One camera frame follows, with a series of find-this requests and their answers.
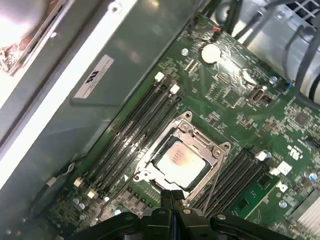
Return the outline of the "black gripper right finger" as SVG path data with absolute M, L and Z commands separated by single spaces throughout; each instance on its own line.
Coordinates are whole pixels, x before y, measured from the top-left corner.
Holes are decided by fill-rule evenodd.
M 224 212 L 206 218 L 197 208 L 186 208 L 181 190 L 172 191 L 172 207 L 183 240 L 289 240 L 276 231 Z

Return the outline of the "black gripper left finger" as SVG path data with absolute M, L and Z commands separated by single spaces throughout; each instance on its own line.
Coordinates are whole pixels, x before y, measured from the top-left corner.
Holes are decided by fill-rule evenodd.
M 86 228 L 68 240 L 169 240 L 172 221 L 172 192 L 162 190 L 160 207 L 148 209 L 143 217 L 123 212 Z

